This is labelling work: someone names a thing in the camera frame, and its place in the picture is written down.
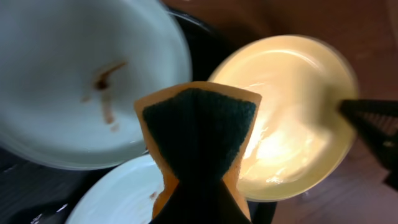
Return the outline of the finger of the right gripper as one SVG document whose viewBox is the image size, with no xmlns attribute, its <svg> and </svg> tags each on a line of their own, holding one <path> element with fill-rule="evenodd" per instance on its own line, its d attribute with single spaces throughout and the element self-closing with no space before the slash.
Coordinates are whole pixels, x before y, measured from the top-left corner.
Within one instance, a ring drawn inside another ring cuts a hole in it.
<svg viewBox="0 0 398 224">
<path fill-rule="evenodd" d="M 343 100 L 340 114 L 354 127 L 378 163 L 389 171 L 384 183 L 397 189 L 397 102 Z"/>
</svg>

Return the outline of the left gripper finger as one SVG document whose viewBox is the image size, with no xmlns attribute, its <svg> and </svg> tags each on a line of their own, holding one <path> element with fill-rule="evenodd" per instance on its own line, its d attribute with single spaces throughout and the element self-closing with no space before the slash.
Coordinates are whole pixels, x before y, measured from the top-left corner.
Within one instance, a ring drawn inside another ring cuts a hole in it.
<svg viewBox="0 0 398 224">
<path fill-rule="evenodd" d="M 173 175 L 165 175 L 164 190 L 155 200 L 150 224 L 251 223 L 246 199 L 236 177 L 225 175 L 211 191 L 189 192 Z"/>
</svg>

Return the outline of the green yellow sponge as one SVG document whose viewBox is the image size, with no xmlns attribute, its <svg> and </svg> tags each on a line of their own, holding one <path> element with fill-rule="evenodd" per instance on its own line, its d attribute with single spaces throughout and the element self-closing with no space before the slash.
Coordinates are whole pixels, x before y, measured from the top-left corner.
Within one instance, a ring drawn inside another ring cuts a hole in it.
<svg viewBox="0 0 398 224">
<path fill-rule="evenodd" d="M 134 109 L 162 177 L 207 193 L 225 175 L 239 178 L 260 102 L 251 91 L 191 82 L 145 96 Z"/>
</svg>

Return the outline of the light blue plate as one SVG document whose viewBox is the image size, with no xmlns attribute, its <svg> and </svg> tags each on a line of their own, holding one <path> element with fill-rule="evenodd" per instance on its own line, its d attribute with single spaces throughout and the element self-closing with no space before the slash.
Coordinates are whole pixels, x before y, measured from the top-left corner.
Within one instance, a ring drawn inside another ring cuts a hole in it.
<svg viewBox="0 0 398 224">
<path fill-rule="evenodd" d="M 25 159 L 93 170 L 138 157 L 134 102 L 191 79 L 159 1 L 1 1 L 1 146 Z"/>
<path fill-rule="evenodd" d="M 146 224 L 164 189 L 150 155 L 127 161 L 102 177 L 80 199 L 66 224 Z"/>
</svg>

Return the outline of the yellow plate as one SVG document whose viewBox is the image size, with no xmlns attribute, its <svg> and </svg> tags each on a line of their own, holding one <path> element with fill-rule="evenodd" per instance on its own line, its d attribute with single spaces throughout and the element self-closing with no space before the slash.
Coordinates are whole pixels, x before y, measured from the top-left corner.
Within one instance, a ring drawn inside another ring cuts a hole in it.
<svg viewBox="0 0 398 224">
<path fill-rule="evenodd" d="M 311 189 L 354 142 L 338 107 L 358 98 L 356 74 L 323 41 L 302 35 L 257 40 L 222 62 L 210 81 L 262 96 L 238 180 L 248 200 L 274 202 Z"/>
</svg>

